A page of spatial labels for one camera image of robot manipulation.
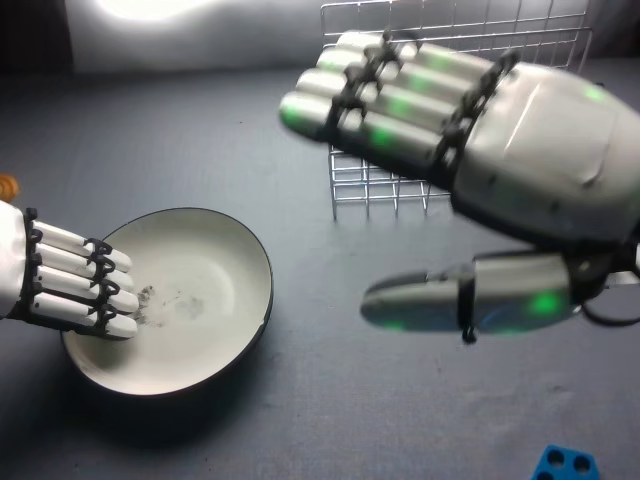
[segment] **white bowl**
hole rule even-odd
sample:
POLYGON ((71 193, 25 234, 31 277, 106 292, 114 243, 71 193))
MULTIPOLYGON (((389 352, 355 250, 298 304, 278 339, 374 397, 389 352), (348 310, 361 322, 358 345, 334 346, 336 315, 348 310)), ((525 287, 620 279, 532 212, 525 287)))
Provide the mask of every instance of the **white bowl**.
POLYGON ((90 380, 129 395, 192 387, 239 359, 261 336, 273 301, 271 264, 233 218, 196 208, 140 217, 105 241, 133 261, 138 333, 114 341, 63 334, 90 380))

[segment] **wire rack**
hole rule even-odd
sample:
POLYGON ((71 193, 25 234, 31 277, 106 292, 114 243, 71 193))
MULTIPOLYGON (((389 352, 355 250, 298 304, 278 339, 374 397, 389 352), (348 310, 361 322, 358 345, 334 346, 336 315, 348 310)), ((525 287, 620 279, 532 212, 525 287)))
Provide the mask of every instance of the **wire rack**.
MULTIPOLYGON (((585 27, 590 0, 370 0, 321 7, 324 48, 346 31, 411 32, 413 37, 497 60, 506 50, 520 51, 530 63, 580 73, 591 46, 585 27)), ((333 218, 338 205, 418 202, 427 214, 429 200, 446 198, 425 182, 408 180, 329 147, 329 184, 333 218)))

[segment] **robotic hand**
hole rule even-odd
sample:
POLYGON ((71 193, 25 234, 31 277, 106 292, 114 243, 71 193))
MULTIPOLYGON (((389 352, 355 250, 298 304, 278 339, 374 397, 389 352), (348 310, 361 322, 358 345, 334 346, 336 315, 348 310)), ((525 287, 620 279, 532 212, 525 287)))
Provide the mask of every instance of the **robotic hand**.
POLYGON ((283 98, 283 123, 450 192, 455 212, 536 250, 383 281, 365 294, 368 320, 460 329, 471 343, 476 327, 507 333, 564 320, 618 272, 637 283, 636 112, 575 75, 519 62, 516 52, 492 63, 391 40, 342 35, 283 98))
POLYGON ((0 201, 0 318, 111 339, 133 337, 131 260, 0 201))

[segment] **black hole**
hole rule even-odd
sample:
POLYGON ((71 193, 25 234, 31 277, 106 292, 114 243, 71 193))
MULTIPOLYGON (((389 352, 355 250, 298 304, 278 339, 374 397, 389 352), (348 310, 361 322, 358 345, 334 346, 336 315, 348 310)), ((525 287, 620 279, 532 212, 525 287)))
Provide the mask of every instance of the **black hole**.
POLYGON ((559 450, 551 450, 547 454, 547 461, 553 468, 562 468, 564 465, 564 455, 559 450))
POLYGON ((575 468, 578 473, 587 473, 591 470, 591 462, 587 457, 578 455, 573 461, 573 468, 575 468))

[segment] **black bowl rim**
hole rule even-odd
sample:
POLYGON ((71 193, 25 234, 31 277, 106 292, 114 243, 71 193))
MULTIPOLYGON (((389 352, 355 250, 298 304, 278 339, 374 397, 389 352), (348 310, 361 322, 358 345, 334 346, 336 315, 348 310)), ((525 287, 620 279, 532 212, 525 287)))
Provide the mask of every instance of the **black bowl rim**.
POLYGON ((202 387, 205 384, 207 384, 210 381, 212 381, 213 379, 224 375, 229 370, 233 369, 238 363, 240 363, 240 361, 256 347, 256 345, 260 341, 260 338, 262 338, 264 330, 265 330, 265 328, 267 328, 267 324, 269 323, 269 320, 271 318, 271 310, 272 310, 272 307, 273 307, 273 267, 271 266, 271 259, 269 258, 269 255, 267 254, 267 251, 264 248, 264 245, 262 244, 260 239, 257 237, 257 235, 255 233, 253 233, 253 231, 249 227, 247 227, 244 223, 242 223, 240 220, 232 217, 231 215, 227 215, 226 213, 222 213, 222 212, 219 212, 217 210, 212 210, 210 208, 202 208, 202 207, 165 208, 163 210, 156 210, 155 212, 147 213, 147 214, 141 215, 141 216, 139 216, 139 217, 137 217, 137 218, 135 218, 133 220, 130 220, 129 222, 119 226, 113 232, 111 232, 106 237, 104 237, 104 240, 106 241, 107 238, 109 238, 111 235, 113 235, 117 231, 123 229, 127 225, 130 225, 130 224, 132 224, 134 222, 137 222, 138 220, 141 220, 141 219, 143 219, 145 217, 149 217, 151 215, 156 215, 158 213, 169 212, 169 211, 173 211, 173 210, 203 210, 205 212, 210 212, 210 213, 215 213, 215 214, 218 214, 218 215, 222 215, 224 217, 229 218, 230 220, 233 220, 234 222, 239 223, 241 226, 246 228, 247 231, 257 240, 258 245, 260 245, 260 248, 262 249, 262 252, 264 253, 265 258, 267 259, 267 265, 269 266, 269 277, 270 277, 269 303, 268 303, 267 309, 266 309, 266 311, 264 313, 262 325, 260 326, 260 328, 258 328, 258 330, 256 331, 255 335, 253 336, 251 341, 247 344, 247 346, 238 355, 236 355, 236 357, 233 360, 231 360, 231 362, 229 362, 226 366, 224 366, 223 368, 218 370, 213 375, 210 375, 209 377, 207 377, 207 378, 205 378, 203 380, 200 380, 199 382, 196 382, 196 383, 194 383, 192 385, 189 385, 187 387, 184 387, 184 388, 180 388, 178 390, 172 390, 170 392, 156 393, 156 394, 149 394, 149 395, 127 393, 127 392, 121 392, 121 391, 118 391, 118 390, 113 390, 111 388, 105 387, 104 385, 101 385, 100 383, 96 382, 94 379, 90 378, 86 373, 84 373, 80 369, 80 367, 78 367, 78 365, 76 365, 76 363, 73 361, 73 358, 71 358, 71 354, 69 353, 69 350, 67 349, 67 346, 64 343, 64 338, 63 338, 64 332, 60 332, 60 341, 62 342, 62 346, 64 348, 65 354, 67 355, 67 358, 69 359, 69 361, 73 365, 74 369, 76 371, 78 371, 82 375, 82 377, 84 377, 87 380, 89 380, 93 385, 95 385, 99 389, 105 390, 105 391, 107 391, 109 393, 122 395, 122 396, 125 396, 125 397, 131 397, 131 398, 167 398, 167 397, 173 397, 175 395, 185 394, 185 393, 197 390, 200 387, 202 387))

